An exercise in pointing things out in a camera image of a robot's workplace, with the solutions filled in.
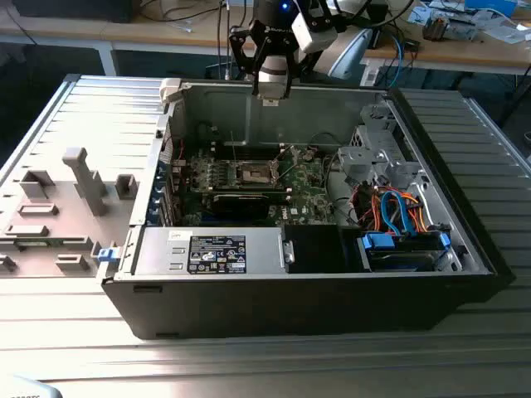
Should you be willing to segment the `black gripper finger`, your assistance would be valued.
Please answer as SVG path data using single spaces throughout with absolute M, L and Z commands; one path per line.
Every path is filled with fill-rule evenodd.
M 295 41 L 285 41 L 285 60 L 286 60 L 286 81 L 284 98 L 290 96 L 291 86 L 294 78 L 300 78 L 301 75 L 308 75 L 317 64 L 322 55 L 322 51 L 316 51 L 306 54 L 301 62 L 295 60 L 298 53 L 299 45 Z
M 250 37 L 256 45 L 253 57 L 247 56 L 243 50 L 246 39 Z M 259 71 L 266 59 L 266 26 L 252 23 L 248 28 L 233 26 L 229 31 L 231 51 L 240 70 L 252 75 L 252 95 L 259 94 Z

